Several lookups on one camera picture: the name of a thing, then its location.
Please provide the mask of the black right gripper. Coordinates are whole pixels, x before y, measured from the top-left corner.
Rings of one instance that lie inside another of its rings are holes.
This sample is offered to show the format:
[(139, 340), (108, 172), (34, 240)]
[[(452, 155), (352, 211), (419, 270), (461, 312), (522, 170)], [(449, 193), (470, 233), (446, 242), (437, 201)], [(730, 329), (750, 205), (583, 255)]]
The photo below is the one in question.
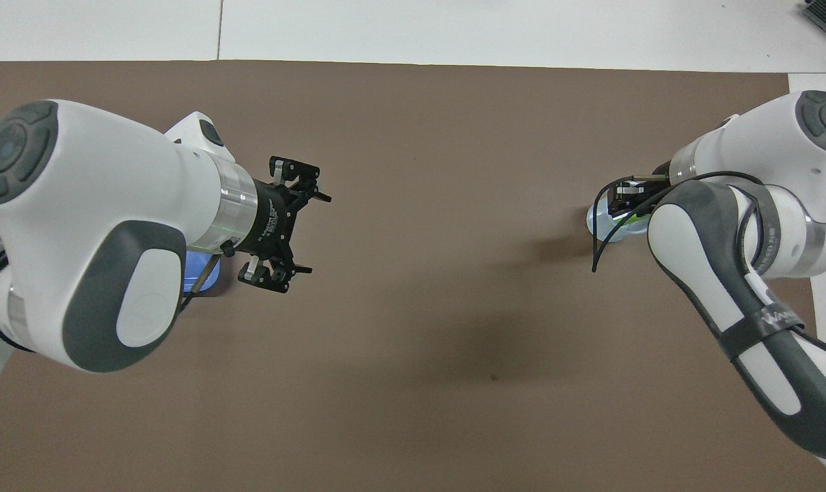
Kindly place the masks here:
[(607, 214), (614, 219), (628, 215), (670, 184), (670, 178), (665, 174), (640, 174), (622, 178), (607, 187)]

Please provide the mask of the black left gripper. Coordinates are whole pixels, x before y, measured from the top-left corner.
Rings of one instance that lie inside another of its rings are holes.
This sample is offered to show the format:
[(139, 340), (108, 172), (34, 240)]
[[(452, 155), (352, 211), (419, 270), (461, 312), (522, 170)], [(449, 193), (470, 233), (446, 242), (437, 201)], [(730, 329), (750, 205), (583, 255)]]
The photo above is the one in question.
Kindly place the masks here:
[(287, 293), (298, 274), (312, 274), (313, 268), (293, 264), (290, 249), (292, 220), (291, 204), (307, 204), (310, 200), (332, 202), (321, 191), (318, 179), (321, 169), (299, 160), (272, 156), (269, 159), (271, 184), (254, 180), (256, 186), (256, 218), (248, 235), (238, 244), (238, 251), (253, 255), (238, 272), (238, 280), (250, 286)]

